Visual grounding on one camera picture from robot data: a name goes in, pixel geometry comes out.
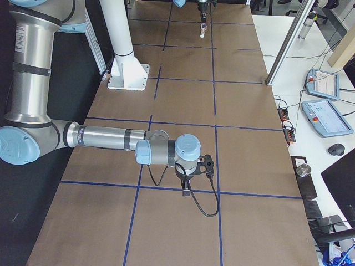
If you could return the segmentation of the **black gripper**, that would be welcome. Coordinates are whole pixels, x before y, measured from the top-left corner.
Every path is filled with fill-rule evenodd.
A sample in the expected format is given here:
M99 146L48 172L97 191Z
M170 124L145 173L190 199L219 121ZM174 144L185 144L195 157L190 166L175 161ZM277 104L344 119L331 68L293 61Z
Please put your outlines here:
M208 14L209 5L216 7L216 1L197 1L197 8L201 14L201 24L206 24L206 14Z
M178 169L175 169L175 173L177 177L181 180L181 187L182 187L182 196L183 197L189 197L191 195L190 189L187 185L187 182L191 180L194 176L193 175L185 175L184 173L181 173L178 171Z

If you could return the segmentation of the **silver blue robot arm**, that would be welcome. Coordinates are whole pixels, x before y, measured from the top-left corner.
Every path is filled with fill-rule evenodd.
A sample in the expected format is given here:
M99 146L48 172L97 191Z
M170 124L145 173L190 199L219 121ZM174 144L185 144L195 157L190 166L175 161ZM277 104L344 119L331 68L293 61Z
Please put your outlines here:
M179 8L182 8L186 3L186 0L173 0L174 5ZM217 1L208 1L208 0L197 0L197 9L200 12L201 18L201 26L203 28L206 27L206 16L207 16L207 9L209 5L213 5L214 7L217 6Z
M1 128L1 159L24 165L56 149L76 146L134 151L141 165L174 167L183 195L191 195L190 180L210 165L194 135L171 140L163 130L88 126L48 116L54 34L85 31L85 2L11 1L9 11L16 20L16 41L11 110Z

